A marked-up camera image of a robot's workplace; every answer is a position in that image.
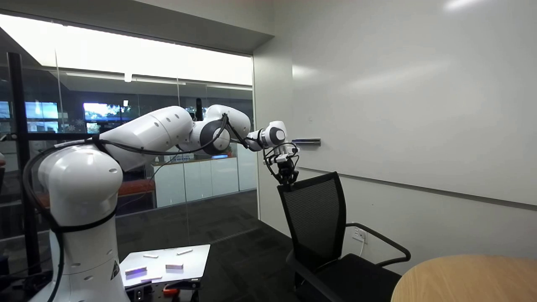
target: glass wall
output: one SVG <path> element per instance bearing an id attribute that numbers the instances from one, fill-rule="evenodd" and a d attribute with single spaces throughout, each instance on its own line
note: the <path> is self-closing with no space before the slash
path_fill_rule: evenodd
<path id="1" fill-rule="evenodd" d="M 66 135 L 88 138 L 173 105 L 193 120 L 199 102 L 202 116 L 211 105 L 230 106 L 244 112 L 254 129 L 249 57 L 4 15 L 0 52 L 0 134 L 13 131 L 5 53 L 20 53 L 32 156 Z M 6 158 L 0 255 L 9 257 L 15 271 L 26 260 L 14 141 L 0 142 L 0 153 Z M 255 154 L 232 143 L 220 155 L 159 156 L 125 171 L 118 192 L 120 259 L 133 251 L 206 244 L 255 227 L 256 169 Z M 49 206 L 36 172 L 33 186 Z M 45 260 L 48 226 L 37 214 L 36 221 Z"/>

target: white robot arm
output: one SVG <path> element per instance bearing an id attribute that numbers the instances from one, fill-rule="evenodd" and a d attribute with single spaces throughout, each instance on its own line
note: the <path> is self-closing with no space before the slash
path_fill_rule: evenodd
<path id="1" fill-rule="evenodd" d="M 291 157 L 298 149 L 287 140 L 283 122 L 249 132 L 246 114 L 213 105 L 203 121 L 192 121 L 179 106 L 162 108 L 92 139 L 56 145 L 41 153 L 40 182 L 48 189 L 50 214 L 39 204 L 29 173 L 39 157 L 23 173 L 25 190 L 35 206 L 49 220 L 54 282 L 31 301 L 113 301 L 126 302 L 121 276 L 117 276 L 118 253 L 115 209 L 122 171 L 152 161 L 173 146 L 186 153 L 222 153 L 231 141 L 252 151 L 274 148 L 265 163 L 281 184 L 296 180 Z M 276 163 L 279 173 L 270 165 Z"/>

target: wall socket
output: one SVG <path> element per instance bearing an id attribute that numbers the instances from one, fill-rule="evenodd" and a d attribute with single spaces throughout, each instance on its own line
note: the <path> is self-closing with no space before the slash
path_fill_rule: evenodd
<path id="1" fill-rule="evenodd" d="M 352 237 L 353 239 L 363 242 L 365 245 L 367 244 L 367 232 L 359 227 L 354 227 Z"/>

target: chair seat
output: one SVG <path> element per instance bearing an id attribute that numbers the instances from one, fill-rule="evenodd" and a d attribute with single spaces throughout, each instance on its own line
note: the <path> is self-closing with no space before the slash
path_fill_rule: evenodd
<path id="1" fill-rule="evenodd" d="M 344 301 L 390 301 L 401 278 L 401 275 L 353 254 L 315 275 Z M 307 282 L 296 289 L 296 294 L 302 301 L 329 301 Z"/>

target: whiteboard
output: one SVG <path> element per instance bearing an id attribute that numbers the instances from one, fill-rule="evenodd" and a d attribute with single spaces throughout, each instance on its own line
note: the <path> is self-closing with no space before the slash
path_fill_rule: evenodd
<path id="1" fill-rule="evenodd" d="M 299 166 L 537 205 L 537 2 L 320 1 L 292 21 Z"/>

